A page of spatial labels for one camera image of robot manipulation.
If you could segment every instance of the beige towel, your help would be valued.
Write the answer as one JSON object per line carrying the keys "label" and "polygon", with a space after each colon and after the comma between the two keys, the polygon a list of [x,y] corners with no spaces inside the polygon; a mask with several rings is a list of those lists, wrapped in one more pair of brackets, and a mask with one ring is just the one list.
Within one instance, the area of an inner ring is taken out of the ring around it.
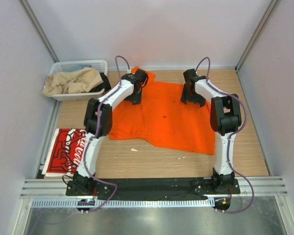
{"label": "beige towel", "polygon": [[55,75],[48,74],[42,93],[44,95],[85,93],[101,83],[103,80],[100,73],[93,68],[57,72]]}

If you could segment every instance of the laundry basket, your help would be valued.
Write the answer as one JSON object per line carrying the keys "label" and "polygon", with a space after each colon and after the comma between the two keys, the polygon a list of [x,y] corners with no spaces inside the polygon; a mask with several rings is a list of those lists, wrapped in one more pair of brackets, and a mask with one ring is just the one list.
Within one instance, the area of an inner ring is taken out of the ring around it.
{"label": "laundry basket", "polygon": [[[57,62],[52,65],[49,74],[55,74],[56,72],[63,72],[69,68],[75,66],[91,66],[92,68],[98,70],[99,72],[103,72],[107,75],[108,72],[108,65],[105,60],[81,60],[81,61],[68,61],[68,62]],[[90,98],[98,98],[102,96],[104,89],[100,92],[93,92],[93,93],[78,93],[78,94],[52,94],[48,95],[48,97],[55,98],[59,101],[64,100],[88,100]]]}

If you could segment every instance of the white wall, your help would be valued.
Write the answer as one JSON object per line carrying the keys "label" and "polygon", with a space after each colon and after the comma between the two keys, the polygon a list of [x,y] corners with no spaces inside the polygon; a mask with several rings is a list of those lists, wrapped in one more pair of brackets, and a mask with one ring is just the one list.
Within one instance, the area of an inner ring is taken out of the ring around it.
{"label": "white wall", "polygon": [[270,170],[294,203],[294,1],[280,2],[240,74]]}
{"label": "white wall", "polygon": [[16,0],[0,0],[0,235],[10,234],[25,178],[37,170],[53,101],[40,92],[52,65]]}
{"label": "white wall", "polygon": [[234,67],[270,0],[28,0],[60,61]]}

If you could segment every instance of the orange cloth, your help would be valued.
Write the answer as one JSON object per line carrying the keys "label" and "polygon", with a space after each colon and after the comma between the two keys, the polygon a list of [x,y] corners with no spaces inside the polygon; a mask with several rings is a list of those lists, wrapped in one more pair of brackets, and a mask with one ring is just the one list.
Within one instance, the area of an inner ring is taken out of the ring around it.
{"label": "orange cloth", "polygon": [[210,103],[204,107],[180,101],[183,85],[154,82],[148,73],[142,102],[122,101],[113,111],[112,140],[144,139],[152,145],[214,154],[215,133],[210,126]]}

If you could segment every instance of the wooden table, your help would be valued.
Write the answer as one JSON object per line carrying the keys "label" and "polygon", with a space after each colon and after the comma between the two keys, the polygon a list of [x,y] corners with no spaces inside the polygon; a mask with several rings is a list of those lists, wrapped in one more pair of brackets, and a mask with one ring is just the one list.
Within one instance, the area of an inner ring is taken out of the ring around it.
{"label": "wooden table", "polygon": [[[152,72],[156,75],[155,81],[184,84],[181,70]],[[206,71],[199,71],[198,74],[206,74]],[[117,72],[108,72],[108,77],[112,85],[119,79]],[[218,88],[238,94],[246,104],[234,70],[211,70],[209,77]],[[87,102],[63,102],[57,128],[84,129]],[[131,148],[137,149],[138,152],[131,151]],[[233,158],[234,168],[246,176],[268,175],[250,118],[245,129],[235,138]],[[215,160],[215,156],[211,155],[154,147],[145,140],[116,141],[106,137],[99,152],[96,175],[99,178],[210,177]]]}

